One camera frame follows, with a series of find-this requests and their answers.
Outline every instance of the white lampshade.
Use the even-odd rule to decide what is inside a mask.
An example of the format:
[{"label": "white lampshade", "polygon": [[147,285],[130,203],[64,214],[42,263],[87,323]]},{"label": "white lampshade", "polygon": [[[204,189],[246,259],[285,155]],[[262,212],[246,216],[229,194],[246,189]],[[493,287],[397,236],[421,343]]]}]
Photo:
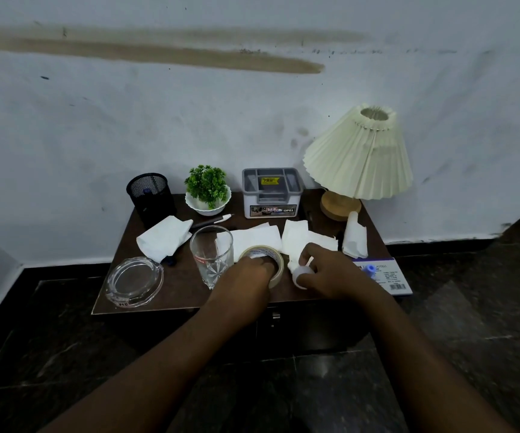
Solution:
[{"label": "white lampshade", "polygon": [[352,108],[307,148],[304,166],[324,188],[353,198],[394,196],[413,182],[396,115],[380,106]]}]

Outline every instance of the glass ashtray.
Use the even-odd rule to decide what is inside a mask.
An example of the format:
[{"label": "glass ashtray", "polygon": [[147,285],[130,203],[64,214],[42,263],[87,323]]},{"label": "glass ashtray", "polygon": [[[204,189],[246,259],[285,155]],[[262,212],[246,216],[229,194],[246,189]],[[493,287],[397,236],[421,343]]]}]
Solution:
[{"label": "glass ashtray", "polygon": [[107,277],[106,297],[118,307],[149,303],[163,284],[163,267],[146,257],[124,260]]}]

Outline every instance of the white bowl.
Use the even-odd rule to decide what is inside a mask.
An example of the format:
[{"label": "white bowl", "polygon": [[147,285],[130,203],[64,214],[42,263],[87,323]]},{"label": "white bowl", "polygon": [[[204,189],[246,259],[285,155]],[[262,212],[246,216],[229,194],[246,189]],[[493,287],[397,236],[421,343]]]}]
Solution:
[{"label": "white bowl", "polygon": [[222,202],[221,200],[216,201],[215,208],[213,210],[208,208],[208,204],[206,202],[202,202],[199,199],[195,199],[192,197],[191,194],[186,193],[186,204],[193,210],[198,211],[198,214],[202,214],[203,216],[215,216],[216,214],[220,214],[224,208],[226,207],[226,204],[230,202],[230,198],[232,197],[232,190],[230,187],[226,186],[227,188],[227,199],[226,202]]}]

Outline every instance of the person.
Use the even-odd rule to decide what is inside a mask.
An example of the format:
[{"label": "person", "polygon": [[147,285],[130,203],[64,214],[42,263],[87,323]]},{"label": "person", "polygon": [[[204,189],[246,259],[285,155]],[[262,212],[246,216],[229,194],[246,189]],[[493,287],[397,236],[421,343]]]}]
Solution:
[{"label": "person", "polygon": [[[438,354],[396,301],[340,252],[308,244],[300,264],[314,274],[298,283],[333,299],[355,301],[412,431],[509,432],[512,427]],[[241,259],[218,280],[190,320],[57,417],[44,432],[150,432],[165,427],[199,372],[268,304],[273,266]]]}]

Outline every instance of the lamp base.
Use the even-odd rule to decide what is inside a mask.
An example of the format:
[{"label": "lamp base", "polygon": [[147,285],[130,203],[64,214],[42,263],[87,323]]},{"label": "lamp base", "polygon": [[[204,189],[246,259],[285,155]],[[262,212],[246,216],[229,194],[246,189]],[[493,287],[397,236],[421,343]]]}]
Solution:
[{"label": "lamp base", "polygon": [[362,203],[360,199],[341,196],[335,192],[326,191],[320,199],[320,209],[332,220],[346,222],[351,211],[360,212]]}]

